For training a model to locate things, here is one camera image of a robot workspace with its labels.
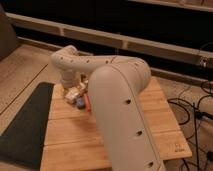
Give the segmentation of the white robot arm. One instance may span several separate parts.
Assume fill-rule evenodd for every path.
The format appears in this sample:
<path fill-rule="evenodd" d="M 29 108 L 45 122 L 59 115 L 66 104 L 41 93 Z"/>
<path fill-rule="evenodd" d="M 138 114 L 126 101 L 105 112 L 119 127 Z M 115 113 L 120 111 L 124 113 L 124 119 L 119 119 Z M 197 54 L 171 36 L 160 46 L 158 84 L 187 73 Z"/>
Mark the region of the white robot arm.
<path fill-rule="evenodd" d="M 75 47 L 66 46 L 53 53 L 51 60 L 66 88 L 72 85 L 75 72 L 89 75 L 91 112 L 113 171 L 166 171 L 139 98 L 151 79 L 143 59 L 80 56 Z"/>

